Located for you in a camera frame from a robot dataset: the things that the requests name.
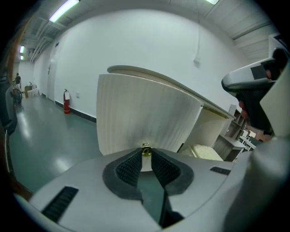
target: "fire extinguisher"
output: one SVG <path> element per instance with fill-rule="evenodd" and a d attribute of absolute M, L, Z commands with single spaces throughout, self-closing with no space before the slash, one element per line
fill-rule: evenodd
<path fill-rule="evenodd" d="M 65 91 L 63 92 L 63 110 L 65 114 L 70 113 L 70 107 L 69 107 L 69 92 L 64 89 Z"/>

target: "white desk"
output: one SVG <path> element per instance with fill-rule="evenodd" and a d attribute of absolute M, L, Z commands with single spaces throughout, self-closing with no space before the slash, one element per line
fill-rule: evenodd
<path fill-rule="evenodd" d="M 176 88 L 125 74 L 101 74 L 97 134 L 103 155 L 150 146 L 176 152 L 201 111 L 201 102 Z M 151 171 L 151 157 L 142 170 Z"/>
<path fill-rule="evenodd" d="M 240 136 L 240 139 L 242 139 L 243 140 L 243 142 L 242 142 L 242 144 L 247 144 L 249 147 L 250 147 L 250 149 L 249 150 L 253 150 L 253 149 L 255 149 L 256 148 L 256 146 L 255 145 L 253 145 L 249 140 L 247 140 L 245 137 L 243 137 L 243 136 Z"/>
<path fill-rule="evenodd" d="M 180 152 L 186 149 L 188 146 L 195 144 L 212 147 L 218 135 L 221 133 L 227 119 L 235 119 L 234 115 L 214 104 L 207 98 L 163 74 L 144 68 L 126 65 L 111 66 L 108 68 L 108 72 L 111 73 L 111 75 L 129 75 L 158 82 L 168 87 L 178 89 L 186 95 L 190 95 L 200 101 L 200 112 L 197 118 L 193 118 L 194 127 L 192 128 L 187 139 L 183 141 L 184 145 Z"/>

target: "ceiling light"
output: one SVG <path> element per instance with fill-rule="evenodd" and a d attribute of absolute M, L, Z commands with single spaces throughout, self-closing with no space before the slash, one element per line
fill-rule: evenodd
<path fill-rule="evenodd" d="M 79 3 L 79 0 L 67 0 L 49 19 L 51 22 L 55 22 L 62 16 L 65 12 L 67 12 L 70 8 L 72 8 L 76 3 Z"/>
<path fill-rule="evenodd" d="M 215 5 L 216 3 L 218 3 L 219 0 L 206 0 L 206 1 L 208 1 L 211 4 Z"/>
<path fill-rule="evenodd" d="M 20 47 L 20 53 L 23 53 L 24 52 L 24 46 L 21 46 Z"/>

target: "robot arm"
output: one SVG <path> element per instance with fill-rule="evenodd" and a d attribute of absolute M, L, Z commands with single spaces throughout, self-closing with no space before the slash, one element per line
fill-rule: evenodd
<path fill-rule="evenodd" d="M 271 57 L 232 71 L 222 80 L 223 89 L 244 102 L 251 126 L 268 132 L 271 124 L 260 101 L 276 83 L 289 59 L 288 51 L 276 41 L 275 45 L 279 44 Z"/>

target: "gray floor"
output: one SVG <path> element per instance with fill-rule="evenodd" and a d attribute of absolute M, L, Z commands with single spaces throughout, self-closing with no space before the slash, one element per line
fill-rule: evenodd
<path fill-rule="evenodd" d="M 102 156 L 96 124 L 65 115 L 45 97 L 23 99 L 17 118 L 10 137 L 12 165 L 17 180 L 33 193 L 73 165 Z M 154 173 L 141 173 L 138 188 L 145 209 L 158 222 L 164 192 Z"/>

